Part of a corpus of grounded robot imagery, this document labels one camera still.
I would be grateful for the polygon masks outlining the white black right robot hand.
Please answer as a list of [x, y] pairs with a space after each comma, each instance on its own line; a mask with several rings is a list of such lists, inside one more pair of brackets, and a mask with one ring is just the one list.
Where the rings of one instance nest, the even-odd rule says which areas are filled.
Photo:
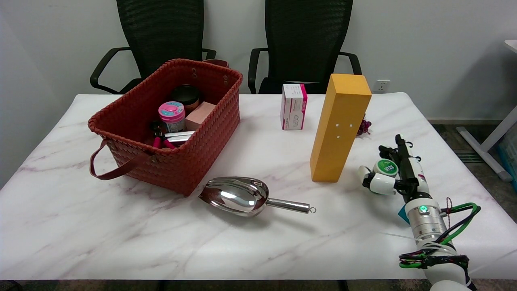
[[413, 144], [401, 134], [395, 136], [395, 143], [396, 148], [379, 146], [380, 160], [372, 169], [358, 168], [361, 185], [375, 194], [400, 194], [405, 203], [419, 198], [431, 199], [421, 158], [412, 154]]

